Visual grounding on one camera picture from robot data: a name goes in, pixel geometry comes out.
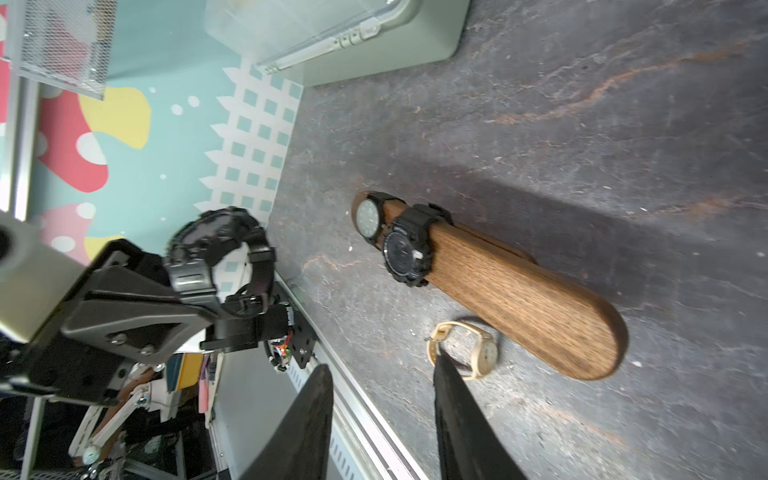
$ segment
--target metal mesh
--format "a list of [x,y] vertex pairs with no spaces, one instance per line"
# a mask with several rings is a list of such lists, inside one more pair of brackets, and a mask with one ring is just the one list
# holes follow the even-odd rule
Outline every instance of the metal mesh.
[[[30,480],[78,480],[80,475],[77,472],[46,472],[32,471]],[[22,473],[19,470],[0,470],[0,480],[19,480]]]
[[103,98],[118,0],[25,3],[19,73]]

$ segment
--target black watch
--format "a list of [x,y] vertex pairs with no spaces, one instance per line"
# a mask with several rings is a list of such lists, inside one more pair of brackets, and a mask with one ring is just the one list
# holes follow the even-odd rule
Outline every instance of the black watch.
[[429,226],[442,220],[453,225],[451,214],[435,204],[414,205],[392,221],[384,237],[384,264],[398,282],[424,286],[424,276],[432,269]]
[[[212,269],[243,243],[248,246],[251,278],[227,297],[228,306],[237,306],[233,311],[219,302]],[[179,230],[168,243],[164,265],[182,303],[205,306],[220,316],[248,317],[269,308],[275,261],[275,249],[258,220],[244,208],[227,207],[207,211]]]
[[376,239],[379,238],[385,225],[384,202],[387,200],[400,199],[384,192],[369,192],[353,213],[357,231],[366,239],[366,242],[374,247],[376,246]]

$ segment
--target green watch face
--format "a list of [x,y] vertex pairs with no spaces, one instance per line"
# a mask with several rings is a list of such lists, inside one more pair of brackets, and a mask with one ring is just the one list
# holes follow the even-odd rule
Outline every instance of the green watch face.
[[372,200],[366,198],[357,206],[355,223],[357,224],[357,230],[365,238],[373,238],[376,232],[379,231],[379,225],[381,225],[379,209],[376,208],[376,204]]

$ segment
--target plastic storage container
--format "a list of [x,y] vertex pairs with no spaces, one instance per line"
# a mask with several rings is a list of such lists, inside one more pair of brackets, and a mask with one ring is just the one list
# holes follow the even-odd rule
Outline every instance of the plastic storage container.
[[469,0],[207,0],[206,32],[266,73],[318,85],[453,55]]

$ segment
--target wristwatch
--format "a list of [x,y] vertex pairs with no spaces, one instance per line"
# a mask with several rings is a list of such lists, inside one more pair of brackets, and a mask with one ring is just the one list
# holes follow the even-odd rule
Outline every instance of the wristwatch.
[[453,225],[451,214],[435,204],[408,207],[392,221],[382,251],[386,269],[398,282],[408,286],[428,283],[424,276],[432,269],[429,226],[437,220]]
[[384,192],[369,192],[354,213],[357,231],[374,247],[384,227],[384,202],[387,200],[400,199]]
[[[212,269],[229,252],[245,243],[251,264],[250,282],[223,306],[217,297]],[[227,207],[207,211],[179,230],[167,246],[164,259],[170,286],[181,295],[181,302],[205,306],[223,317],[251,317],[265,313],[275,276],[275,249],[266,232],[248,210]]]
[[493,340],[493,335],[474,325],[464,322],[448,321],[440,322],[435,327],[427,343],[427,356],[432,366],[437,360],[437,344],[448,338],[453,326],[462,326],[477,334],[478,342],[472,349],[472,374],[463,377],[464,380],[481,379],[488,375],[498,359],[498,347]]

